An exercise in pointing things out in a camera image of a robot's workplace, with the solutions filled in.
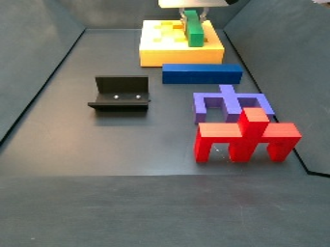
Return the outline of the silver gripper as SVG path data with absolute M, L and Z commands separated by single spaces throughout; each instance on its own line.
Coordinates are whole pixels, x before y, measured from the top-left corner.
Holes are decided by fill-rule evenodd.
M 158 0 L 158 6 L 164 8 L 178 8 L 180 21 L 182 29 L 185 30 L 186 16 L 184 15 L 184 8 L 202 7 L 200 14 L 200 22 L 205 21 L 208 14 L 208 7 L 226 7 L 229 0 Z

